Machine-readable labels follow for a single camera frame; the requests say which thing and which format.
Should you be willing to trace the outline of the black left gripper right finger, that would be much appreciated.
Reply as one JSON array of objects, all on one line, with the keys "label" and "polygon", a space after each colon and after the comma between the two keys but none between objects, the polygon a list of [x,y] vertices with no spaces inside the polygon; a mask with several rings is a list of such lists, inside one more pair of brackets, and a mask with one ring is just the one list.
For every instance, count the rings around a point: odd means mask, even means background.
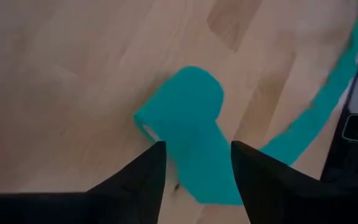
[{"label": "black left gripper right finger", "polygon": [[233,141],[235,182],[251,224],[328,223],[337,189],[250,147]]}]

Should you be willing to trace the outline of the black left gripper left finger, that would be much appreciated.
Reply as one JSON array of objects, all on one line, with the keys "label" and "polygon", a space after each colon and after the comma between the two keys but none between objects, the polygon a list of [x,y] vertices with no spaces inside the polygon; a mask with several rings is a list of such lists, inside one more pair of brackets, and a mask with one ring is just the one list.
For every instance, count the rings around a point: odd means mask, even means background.
[{"label": "black left gripper left finger", "polygon": [[86,224],[158,224],[166,181],[166,143],[158,141],[87,192],[99,201]]}]

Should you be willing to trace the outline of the teal elastic bandage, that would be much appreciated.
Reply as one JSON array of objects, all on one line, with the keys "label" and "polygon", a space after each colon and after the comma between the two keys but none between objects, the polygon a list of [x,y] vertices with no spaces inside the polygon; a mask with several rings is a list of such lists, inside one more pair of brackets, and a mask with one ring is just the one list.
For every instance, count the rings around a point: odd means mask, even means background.
[{"label": "teal elastic bandage", "polygon": [[236,206],[231,142],[298,160],[356,74],[358,0],[212,0],[205,27],[222,61],[179,69],[134,122],[197,202]]}]

